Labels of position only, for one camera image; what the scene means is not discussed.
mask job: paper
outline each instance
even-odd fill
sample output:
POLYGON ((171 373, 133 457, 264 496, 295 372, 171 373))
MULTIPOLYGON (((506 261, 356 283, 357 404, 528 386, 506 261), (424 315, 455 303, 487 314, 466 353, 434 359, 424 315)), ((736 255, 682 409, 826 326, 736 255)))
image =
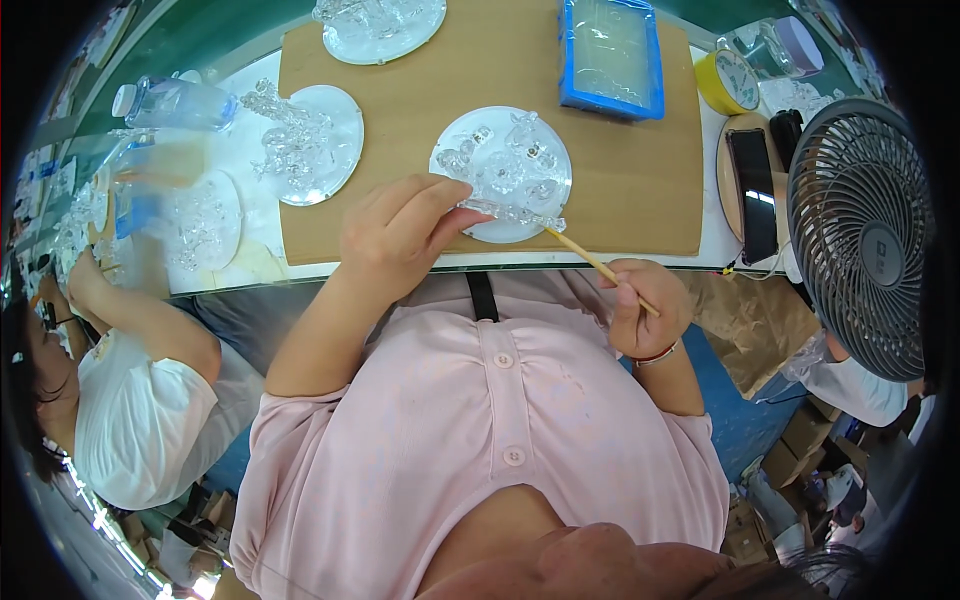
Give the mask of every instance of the paper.
MULTIPOLYGON (((437 138, 475 108, 535 110, 563 139, 573 163, 564 208, 567 235, 592 252, 695 255, 703 221, 703 142, 684 31, 659 23, 666 114, 640 123, 559 106, 555 0, 450 0, 429 43, 384 65, 332 58, 323 26, 288 32, 279 92, 314 84, 348 92, 364 113, 360 164, 344 188, 313 206, 282 204, 291 265, 338 260, 350 203, 382 182, 426 172, 437 138)), ((516 244, 459 237, 449 252, 565 251, 548 233, 516 244)))
POLYGON ((750 399, 821 325, 784 277, 677 271, 699 325, 737 391, 750 399))

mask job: pink shirt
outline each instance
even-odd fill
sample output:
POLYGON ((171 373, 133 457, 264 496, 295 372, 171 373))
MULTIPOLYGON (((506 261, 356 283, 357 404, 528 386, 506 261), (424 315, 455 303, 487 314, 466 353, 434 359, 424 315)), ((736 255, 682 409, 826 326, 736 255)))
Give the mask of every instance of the pink shirt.
POLYGON ((465 298, 398 308, 343 390, 264 395, 230 545, 241 581, 271 599, 413 598, 450 529, 516 484, 566 525, 719 549, 709 416, 661 412, 595 313, 497 304, 497 324, 465 298))

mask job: cable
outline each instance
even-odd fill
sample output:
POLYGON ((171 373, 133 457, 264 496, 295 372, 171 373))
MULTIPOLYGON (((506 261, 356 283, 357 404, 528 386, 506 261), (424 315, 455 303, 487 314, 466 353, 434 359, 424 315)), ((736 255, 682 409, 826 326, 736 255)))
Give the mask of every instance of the cable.
POLYGON ((767 271, 766 275, 757 277, 749 273, 742 273, 742 272, 739 272, 739 273, 748 279, 752 279, 753 281, 763 281, 764 279, 770 278, 770 276, 774 273, 774 271, 777 270, 777 267, 780 264, 780 259, 783 258, 783 251, 785 249, 786 249, 786 244, 780 246, 780 251, 777 252, 777 260, 774 261, 774 265, 770 267, 770 271, 767 271))
POLYGON ((800 394, 800 395, 797 395, 797 396, 786 397, 786 398, 784 398, 783 400, 777 400, 776 402, 771 402, 770 400, 763 400, 763 403, 764 403, 764 404, 769 404, 769 405, 771 405, 771 406, 774 406, 774 405, 776 405, 776 404, 783 404, 784 402, 789 402, 790 400, 796 400, 796 399, 799 398, 799 397, 807 397, 809 394, 810 394, 810 392, 804 392, 803 394, 800 394))
POLYGON ((736 273, 736 274, 738 274, 738 275, 743 275, 744 277, 746 277, 746 278, 748 278, 748 279, 752 279, 753 281, 763 281, 764 279, 769 279, 769 278, 774 274, 774 271, 777 270, 777 267, 780 265, 780 259, 783 258, 783 251, 784 251, 785 249, 786 249, 786 245, 785 245, 785 244, 784 244, 783 246, 780 246, 780 250, 777 252, 777 260, 774 261, 773 266, 770 267, 770 270, 767 271, 767 273, 766 273, 765 275, 755 276, 755 275, 753 275, 753 274, 746 273, 746 272, 743 272, 743 271, 736 271, 736 270, 733 268, 733 267, 736 265, 736 261, 737 261, 741 256, 743 256, 743 249, 741 248, 741 249, 740 249, 740 253, 736 256, 736 258, 734 258, 732 261, 730 261, 730 264, 728 264, 726 267, 723 268, 722 271, 720 271, 720 275, 727 276, 727 275, 729 275, 729 274, 731 274, 731 273, 736 273))

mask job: blue tray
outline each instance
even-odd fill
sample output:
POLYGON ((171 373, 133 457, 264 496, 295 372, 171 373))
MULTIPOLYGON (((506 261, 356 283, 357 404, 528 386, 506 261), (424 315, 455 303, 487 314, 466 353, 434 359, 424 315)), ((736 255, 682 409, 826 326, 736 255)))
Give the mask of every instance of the blue tray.
MULTIPOLYGON (((561 106, 602 112, 634 121, 663 118, 663 69, 660 65, 660 41, 657 38, 657 20, 653 7, 641 0, 559 0, 559 5, 559 41, 563 68, 559 81, 561 106), (574 22, 575 11, 589 10, 593 7, 604 11, 613 9, 625 12, 630 20, 640 24, 639 27, 631 28, 629 34, 634 36, 633 38, 621 38, 617 35, 612 42, 605 42, 603 50, 612 50, 610 43, 618 44, 615 46, 618 49, 614 50, 617 53, 630 52, 630 47, 634 47, 636 54, 631 52, 628 56, 630 58, 636 56, 636 70, 639 72, 639 77, 646 83, 645 93, 634 93, 625 87, 623 89, 627 91, 622 95, 598 93, 596 90, 585 89, 587 86, 582 85, 583 81, 576 81, 578 73, 589 70, 588 65, 575 64, 576 46, 590 43, 592 38, 610 39, 603 37, 604 32, 595 27, 591 28, 591 23, 582 18, 582 13, 581 18, 574 22)), ((602 71, 598 72, 601 77, 606 76, 602 71)))

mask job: button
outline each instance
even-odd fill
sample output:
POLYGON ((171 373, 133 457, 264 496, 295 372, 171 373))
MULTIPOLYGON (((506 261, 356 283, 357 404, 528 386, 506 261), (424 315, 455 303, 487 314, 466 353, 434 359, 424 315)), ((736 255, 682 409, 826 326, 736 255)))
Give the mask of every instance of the button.
POLYGON ((526 453, 515 445, 507 446, 503 451, 503 462, 511 467, 519 467, 527 460, 526 453))
POLYGON ((493 358, 493 362, 500 369, 509 369, 514 365, 514 357, 510 354, 504 354, 503 352, 498 352, 493 358))

